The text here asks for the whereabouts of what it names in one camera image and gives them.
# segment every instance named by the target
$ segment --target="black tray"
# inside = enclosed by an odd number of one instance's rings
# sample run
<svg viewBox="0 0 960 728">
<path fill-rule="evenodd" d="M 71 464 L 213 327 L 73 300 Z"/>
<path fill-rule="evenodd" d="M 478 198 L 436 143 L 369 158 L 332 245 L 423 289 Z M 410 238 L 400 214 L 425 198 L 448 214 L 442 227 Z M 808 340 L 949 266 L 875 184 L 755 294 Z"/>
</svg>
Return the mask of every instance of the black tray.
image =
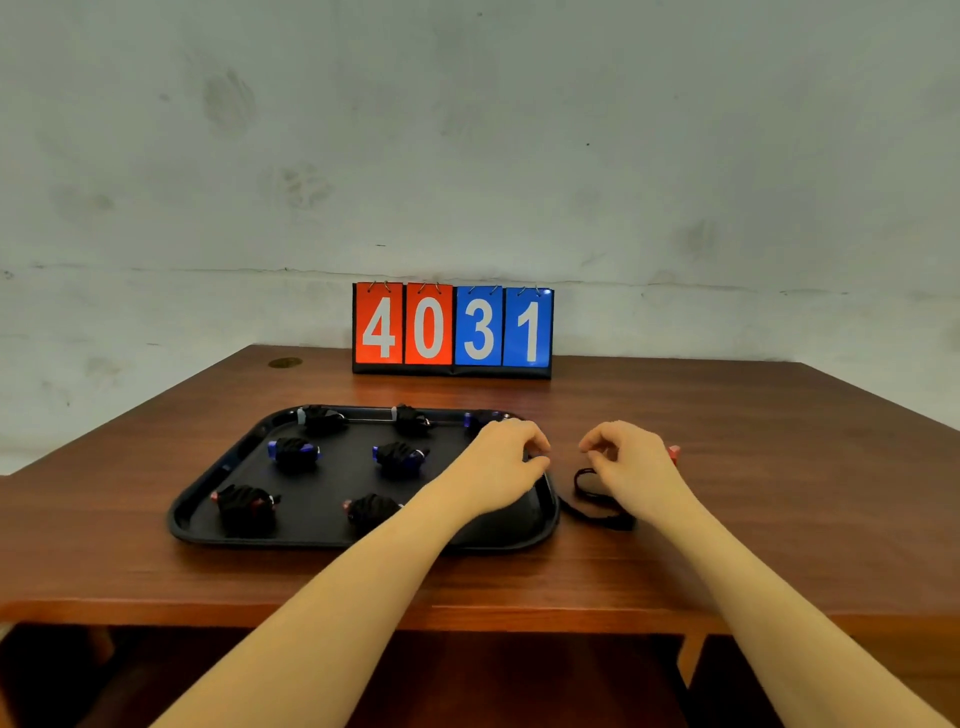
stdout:
<svg viewBox="0 0 960 728">
<path fill-rule="evenodd" d="M 368 493 L 407 502 L 426 483 L 443 472 L 469 444 L 464 431 L 467 410 L 422 410 L 437 426 L 425 437 L 400 436 L 389 407 L 339 407 L 350 426 L 325 437 L 308 437 L 297 424 L 297 408 L 284 409 L 261 420 L 170 507 L 170 532 L 183 541 L 209 546 L 265 548 L 347 548 L 356 540 L 347 522 L 343 502 Z M 322 457 L 312 473 L 286 475 L 267 456 L 267 443 L 277 437 L 306 437 Z M 373 462 L 372 447 L 401 440 L 427 446 L 430 456 L 420 476 L 387 480 Z M 210 493 L 227 486 L 252 485 L 283 496 L 276 507 L 276 530 L 264 538 L 228 536 L 220 524 Z M 538 544 L 557 526 L 560 507 L 546 475 L 512 505 L 474 519 L 450 541 L 447 551 L 502 553 Z"/>
</svg>

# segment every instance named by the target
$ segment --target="white digit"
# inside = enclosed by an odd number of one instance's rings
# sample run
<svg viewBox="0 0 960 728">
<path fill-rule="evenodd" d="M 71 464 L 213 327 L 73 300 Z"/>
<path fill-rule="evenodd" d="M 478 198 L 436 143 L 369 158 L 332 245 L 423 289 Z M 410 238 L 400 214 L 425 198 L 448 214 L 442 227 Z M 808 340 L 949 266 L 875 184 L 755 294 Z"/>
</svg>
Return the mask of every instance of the white digit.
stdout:
<svg viewBox="0 0 960 728">
<path fill-rule="evenodd" d="M 539 313 L 540 306 L 536 301 L 531 301 L 527 310 L 516 317 L 517 326 L 530 325 L 527 328 L 527 361 L 537 361 L 537 319 Z"/>
<path fill-rule="evenodd" d="M 380 324 L 380 333 L 373 333 L 377 324 Z M 363 332 L 363 343 L 365 346 L 380 347 L 380 358 L 390 358 L 390 347 L 396 343 L 396 337 L 390 333 L 390 299 L 386 296 L 380 299 L 367 329 Z"/>
<path fill-rule="evenodd" d="M 477 349 L 472 341 L 467 341 L 465 348 L 467 349 L 467 356 L 471 359 L 486 359 L 493 351 L 493 332 L 490 330 L 493 309 L 489 302 L 483 299 L 473 299 L 467 304 L 467 315 L 472 316 L 477 311 L 480 311 L 480 321 L 477 322 L 474 331 L 483 334 L 483 346 Z"/>
<path fill-rule="evenodd" d="M 423 317 L 427 308 L 433 311 L 433 344 L 429 348 L 423 341 Z M 417 304 L 417 312 L 414 314 L 414 345 L 424 359 L 432 359 L 440 353 L 440 347 L 444 345 L 444 312 L 437 299 L 420 299 Z"/>
</svg>

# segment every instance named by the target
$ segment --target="left hand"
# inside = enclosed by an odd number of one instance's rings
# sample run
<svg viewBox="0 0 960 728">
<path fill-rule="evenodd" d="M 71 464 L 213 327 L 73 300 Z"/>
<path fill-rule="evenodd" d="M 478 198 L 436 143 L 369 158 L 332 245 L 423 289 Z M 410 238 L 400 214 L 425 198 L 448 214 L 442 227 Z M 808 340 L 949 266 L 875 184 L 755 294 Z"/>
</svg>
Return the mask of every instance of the left hand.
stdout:
<svg viewBox="0 0 960 728">
<path fill-rule="evenodd" d="M 523 461 L 523 452 L 530 460 Z M 505 508 L 529 491 L 547 468 L 550 443 L 529 420 L 504 420 L 485 426 L 470 446 L 437 478 L 438 485 L 456 494 L 471 521 Z"/>
</svg>

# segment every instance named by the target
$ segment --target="red number card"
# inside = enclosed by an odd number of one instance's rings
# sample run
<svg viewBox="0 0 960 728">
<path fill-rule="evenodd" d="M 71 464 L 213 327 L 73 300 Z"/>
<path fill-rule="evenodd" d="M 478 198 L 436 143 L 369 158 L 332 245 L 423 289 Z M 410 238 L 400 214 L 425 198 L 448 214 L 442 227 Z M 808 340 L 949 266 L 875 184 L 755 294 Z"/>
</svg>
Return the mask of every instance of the red number card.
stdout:
<svg viewBox="0 0 960 728">
<path fill-rule="evenodd" d="M 453 286 L 407 283 L 407 364 L 453 363 Z"/>
<path fill-rule="evenodd" d="M 361 364 L 401 364 L 403 284 L 357 283 L 354 291 L 354 361 Z"/>
</svg>

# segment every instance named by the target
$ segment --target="tray rim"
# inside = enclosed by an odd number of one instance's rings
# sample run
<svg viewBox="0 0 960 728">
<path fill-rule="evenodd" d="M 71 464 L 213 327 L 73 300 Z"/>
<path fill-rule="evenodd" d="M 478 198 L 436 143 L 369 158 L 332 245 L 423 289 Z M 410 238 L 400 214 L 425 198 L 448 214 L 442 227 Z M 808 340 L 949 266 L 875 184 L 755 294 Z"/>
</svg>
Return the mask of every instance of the tray rim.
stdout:
<svg viewBox="0 0 960 728">
<path fill-rule="evenodd" d="M 267 415 L 265 418 L 260 420 L 256 425 L 254 425 L 246 435 L 241 437 L 237 442 L 235 442 L 223 455 L 218 457 L 214 463 L 207 468 L 196 480 L 194 480 L 190 485 L 183 489 L 180 494 L 174 499 L 173 503 L 170 505 L 170 508 L 167 510 L 167 528 L 170 533 L 175 536 L 180 541 L 183 541 L 188 544 L 195 544 L 198 546 L 216 546 L 219 548 L 235 548 L 235 547 L 255 547 L 255 548 L 268 548 L 272 550 L 300 550 L 300 549 L 338 549 L 338 550 L 347 550 L 349 546 L 343 546 L 343 544 L 324 544 L 321 542 L 285 542 L 283 544 L 272 543 L 268 539 L 250 539 L 250 538 L 231 538 L 231 539 L 211 539 L 198 537 L 190 533 L 187 529 L 183 528 L 180 525 L 179 514 L 180 511 L 186 507 L 187 503 L 194 499 L 200 491 L 209 487 L 210 483 L 213 482 L 211 488 L 215 489 L 219 487 L 220 483 L 227 479 L 230 473 L 232 473 L 239 465 L 242 463 L 246 457 L 249 455 L 241 455 L 241 449 L 243 446 L 247 445 L 251 447 L 251 450 L 255 449 L 257 445 L 262 443 L 267 437 L 270 436 L 270 433 L 282 425 L 288 425 L 292 420 L 297 418 L 297 410 L 301 407 L 311 406 L 310 404 L 297 404 L 293 407 L 285 407 L 284 409 L 277 410 L 273 414 Z M 382 422 L 390 422 L 392 418 L 389 417 L 391 414 L 391 407 L 365 407 L 360 405 L 336 405 L 336 404 L 324 404 L 324 407 L 329 407 L 330 409 L 335 410 L 366 410 L 368 412 L 377 412 L 387 415 L 384 417 Z M 443 413 L 458 413 L 460 415 L 466 414 L 470 410 L 468 409 L 449 409 L 449 408 L 424 408 L 424 412 L 443 412 Z M 514 412 L 509 412 L 512 417 L 518 417 Z M 374 422 L 379 421 L 377 418 L 368 418 Z M 218 479 L 216 477 L 222 473 L 223 476 Z M 514 551 L 521 551 L 523 549 L 529 548 L 531 546 L 536 546 L 543 541 L 546 541 L 556 530 L 557 524 L 560 522 L 560 500 L 557 497 L 557 493 L 554 491 L 553 484 L 550 482 L 549 473 L 544 473 L 543 476 L 534 483 L 533 490 L 536 491 L 537 500 L 540 504 L 540 510 L 544 513 L 544 524 L 543 528 L 535 536 L 526 539 L 521 542 L 510 546 L 445 546 L 442 554 L 496 554 L 496 553 L 512 553 Z M 552 514 L 547 513 L 547 506 L 552 509 Z"/>
</svg>

